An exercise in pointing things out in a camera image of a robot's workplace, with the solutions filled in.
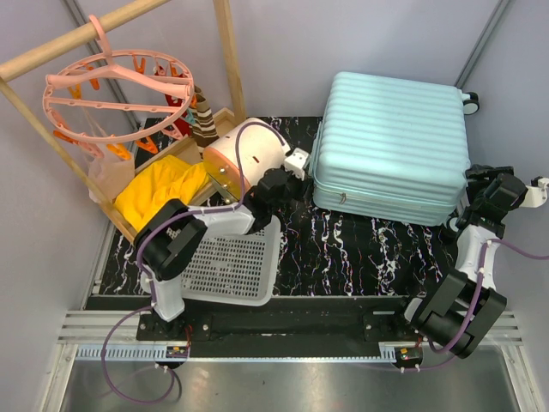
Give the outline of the light blue ribbed suitcase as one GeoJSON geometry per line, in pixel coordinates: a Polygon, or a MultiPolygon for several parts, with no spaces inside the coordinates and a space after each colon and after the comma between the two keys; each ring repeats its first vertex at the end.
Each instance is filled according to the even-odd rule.
{"type": "Polygon", "coordinates": [[[342,71],[314,139],[309,174],[321,209],[435,227],[464,195],[465,117],[475,92],[342,71]]]}

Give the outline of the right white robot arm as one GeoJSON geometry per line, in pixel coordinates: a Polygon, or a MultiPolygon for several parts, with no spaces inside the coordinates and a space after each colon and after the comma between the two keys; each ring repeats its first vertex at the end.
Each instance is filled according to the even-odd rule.
{"type": "Polygon", "coordinates": [[[493,282],[504,217],[518,209],[528,193],[513,167],[474,165],[466,171],[468,205],[445,227],[455,233],[455,266],[424,298],[413,298],[389,319],[394,337],[408,340],[418,332],[436,353],[465,359],[478,347],[507,306],[493,282]]]}

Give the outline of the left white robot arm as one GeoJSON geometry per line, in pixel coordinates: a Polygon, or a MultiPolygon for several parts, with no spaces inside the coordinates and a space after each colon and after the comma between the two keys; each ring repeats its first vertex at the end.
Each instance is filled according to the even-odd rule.
{"type": "Polygon", "coordinates": [[[283,168],[271,168],[237,203],[191,207],[168,201],[137,234],[136,264],[148,282],[155,329],[168,340],[184,333],[181,274],[205,239],[252,235],[273,220],[275,211],[305,196],[312,179],[283,168]]]}

